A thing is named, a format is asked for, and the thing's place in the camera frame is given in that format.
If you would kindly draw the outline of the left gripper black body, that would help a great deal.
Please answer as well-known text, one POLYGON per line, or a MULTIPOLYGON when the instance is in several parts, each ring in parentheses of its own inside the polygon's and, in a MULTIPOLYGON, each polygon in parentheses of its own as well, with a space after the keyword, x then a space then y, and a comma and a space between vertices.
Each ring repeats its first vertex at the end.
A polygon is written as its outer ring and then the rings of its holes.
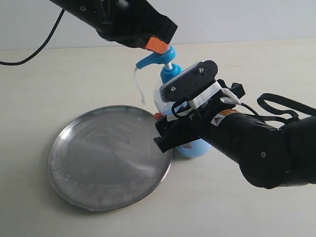
POLYGON ((74 17, 96 30, 99 36, 150 37, 150 16, 160 14, 146 0, 53 0, 74 17))

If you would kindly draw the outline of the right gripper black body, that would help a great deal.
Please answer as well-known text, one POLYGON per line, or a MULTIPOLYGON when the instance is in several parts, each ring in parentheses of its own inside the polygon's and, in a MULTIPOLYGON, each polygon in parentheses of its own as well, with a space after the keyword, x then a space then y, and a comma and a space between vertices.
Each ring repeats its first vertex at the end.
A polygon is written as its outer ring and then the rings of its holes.
POLYGON ((238 103, 244 95, 245 91, 241 84, 233 83, 231 87, 227 87, 225 82, 219 79, 194 99, 173 102, 172 115, 163 116, 160 114, 160 118, 155 123, 160 137, 154 138, 154 142, 162 152, 166 152, 201 139, 196 132, 202 114, 199 109, 211 104, 213 99, 219 101, 221 97, 225 98, 227 104, 232 101, 238 103))

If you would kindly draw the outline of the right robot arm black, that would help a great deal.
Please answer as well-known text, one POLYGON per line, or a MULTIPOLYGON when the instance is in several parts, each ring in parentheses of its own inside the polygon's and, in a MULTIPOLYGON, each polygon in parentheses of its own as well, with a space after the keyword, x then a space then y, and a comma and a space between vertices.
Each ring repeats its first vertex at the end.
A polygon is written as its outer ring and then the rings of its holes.
POLYGON ((270 113, 235 109, 244 95, 241 84, 226 87, 219 79, 170 116, 156 121, 162 152, 202 139, 239 165, 244 178, 265 189, 316 182, 316 110, 294 100, 262 94, 257 102, 270 113))

